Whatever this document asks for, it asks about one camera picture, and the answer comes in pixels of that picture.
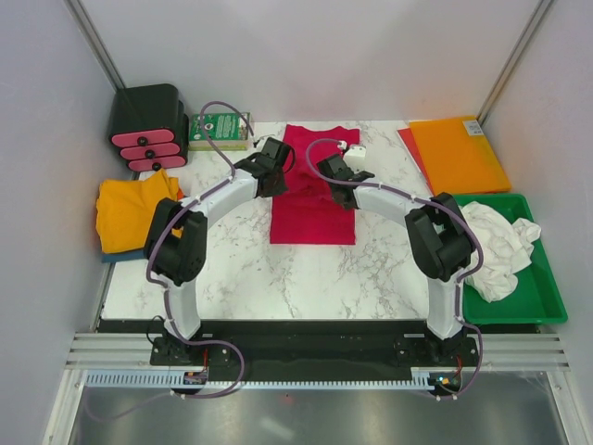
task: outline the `green plastic bin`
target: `green plastic bin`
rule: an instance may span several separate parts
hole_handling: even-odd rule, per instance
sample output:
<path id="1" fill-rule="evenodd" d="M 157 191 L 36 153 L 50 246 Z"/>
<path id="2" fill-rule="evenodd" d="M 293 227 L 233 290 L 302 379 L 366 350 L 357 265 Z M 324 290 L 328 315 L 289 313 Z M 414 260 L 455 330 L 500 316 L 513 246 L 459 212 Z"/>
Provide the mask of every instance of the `green plastic bin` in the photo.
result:
<path id="1" fill-rule="evenodd" d="M 523 195 L 501 193 L 494 195 L 456 195 L 460 206 L 477 201 L 491 207 L 510 223 L 519 218 L 533 221 Z M 557 324 L 568 319 L 564 304 L 548 258 L 540 240 L 534 243 L 532 264 L 517 273 L 519 284 L 515 291 L 501 301 L 488 303 L 477 291 L 465 285 L 463 315 L 473 324 Z"/>

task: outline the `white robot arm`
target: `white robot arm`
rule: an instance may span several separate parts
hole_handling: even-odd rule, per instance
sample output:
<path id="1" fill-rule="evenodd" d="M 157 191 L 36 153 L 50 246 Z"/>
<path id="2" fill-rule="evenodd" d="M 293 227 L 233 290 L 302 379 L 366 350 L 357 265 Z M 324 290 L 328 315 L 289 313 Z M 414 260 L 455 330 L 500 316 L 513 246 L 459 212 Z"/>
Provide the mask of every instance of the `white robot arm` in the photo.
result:
<path id="1" fill-rule="evenodd" d="M 269 138 L 261 153 L 238 162 L 234 179 L 204 200 L 197 197 L 198 203 L 187 212 L 187 217 L 180 220 L 182 237 L 168 235 L 157 253 L 152 272 L 159 274 L 169 285 L 170 313 L 185 338 L 192 337 L 200 327 L 196 278 L 206 260 L 209 227 L 250 199 L 282 194 L 286 190 L 282 167 L 291 149 Z M 320 172 L 330 178 L 335 178 L 339 173 L 337 177 L 357 183 L 373 181 L 370 173 L 355 174 L 339 155 L 323 160 L 318 167 Z M 461 305 L 462 283 L 457 284 L 456 278 L 469 266 L 473 250 L 469 239 L 459 230 L 456 231 L 459 227 L 454 227 L 446 215 L 435 215 L 437 212 L 431 213 L 425 206 L 383 188 L 333 184 L 330 187 L 334 200 L 345 209 L 373 211 L 407 227 L 416 264 L 428 277 L 428 330 L 437 341 L 445 342 L 457 337 L 462 329 L 461 318 L 456 315 L 456 308 Z M 451 196 L 433 199 L 456 210 L 461 216 Z M 171 218 L 194 201 L 194 198 L 187 198 L 181 203 L 163 200 L 158 204 L 146 240 L 147 258 L 152 253 L 155 240 Z M 444 225 L 437 230 L 436 224 Z M 456 286 L 460 286 L 458 299 Z M 173 333 L 170 321 L 165 326 Z"/>

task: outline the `table surface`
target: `table surface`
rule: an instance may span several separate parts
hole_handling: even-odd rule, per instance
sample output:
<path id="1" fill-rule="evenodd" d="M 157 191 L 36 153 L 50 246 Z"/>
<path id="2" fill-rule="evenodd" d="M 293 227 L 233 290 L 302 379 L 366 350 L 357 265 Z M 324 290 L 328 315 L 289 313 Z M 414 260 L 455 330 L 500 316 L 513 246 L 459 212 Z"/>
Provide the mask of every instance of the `table surface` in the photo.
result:
<path id="1" fill-rule="evenodd" d="M 341 125 L 360 128 L 367 167 L 380 181 L 428 196 L 422 175 L 397 130 L 404 121 L 289 122 L 310 130 Z M 256 123 L 256 138 L 282 138 L 286 122 Z M 233 162 L 247 152 L 227 152 Z M 189 163 L 169 169 L 182 190 L 199 194 L 228 166 L 216 153 L 190 153 Z M 141 174 L 141 179 L 151 172 Z M 271 199 L 233 210 L 208 231 L 207 261 L 196 284 L 204 319 L 421 319 L 428 291 L 404 227 L 379 215 L 356 213 L 355 246 L 273 246 Z M 103 319 L 150 319 L 164 315 L 162 289 L 145 280 L 146 261 L 115 265 Z"/>

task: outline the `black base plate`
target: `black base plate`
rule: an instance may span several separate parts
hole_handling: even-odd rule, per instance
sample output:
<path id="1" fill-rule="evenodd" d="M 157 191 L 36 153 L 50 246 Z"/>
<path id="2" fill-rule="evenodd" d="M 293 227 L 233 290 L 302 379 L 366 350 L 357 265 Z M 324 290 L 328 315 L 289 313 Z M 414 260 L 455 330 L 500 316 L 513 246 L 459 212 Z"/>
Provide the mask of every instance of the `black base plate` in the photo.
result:
<path id="1" fill-rule="evenodd" d="M 458 356 L 463 366 L 476 366 L 478 362 L 475 340 L 469 337 L 463 338 L 459 346 L 445 356 L 438 356 L 430 340 L 425 337 L 396 336 L 394 348 L 397 364 L 404 367 L 455 369 L 458 366 Z"/>
<path id="2" fill-rule="evenodd" d="M 233 343 L 246 359 L 245 381 L 338 382 L 409 380 L 411 367 L 457 367 L 457 355 L 464 366 L 477 362 L 472 338 L 463 338 L 448 356 L 431 354 L 428 338 L 405 336 L 386 324 L 269 324 L 259 329 L 252 324 L 203 328 L 193 340 L 218 339 Z M 204 349 L 186 347 L 170 336 L 155 339 L 150 363 L 155 366 L 201 366 Z M 233 381 L 239 373 L 237 356 L 224 347 L 208 347 L 210 381 Z"/>

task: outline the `white cloth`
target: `white cloth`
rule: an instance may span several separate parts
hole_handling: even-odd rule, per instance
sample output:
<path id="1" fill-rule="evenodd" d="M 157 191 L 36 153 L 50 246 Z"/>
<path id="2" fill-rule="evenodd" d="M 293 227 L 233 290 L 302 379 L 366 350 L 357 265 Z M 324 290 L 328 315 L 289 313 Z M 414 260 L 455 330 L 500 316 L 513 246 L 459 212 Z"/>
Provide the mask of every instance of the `white cloth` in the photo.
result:
<path id="1" fill-rule="evenodd" d="M 494 209 L 471 202 L 461 209 L 484 250 L 484 265 L 465 281 L 488 301 L 499 301 L 517 287 L 514 275 L 531 264 L 532 243 L 541 235 L 539 225 L 520 218 L 511 225 Z M 477 251 L 470 268 L 477 264 Z"/>

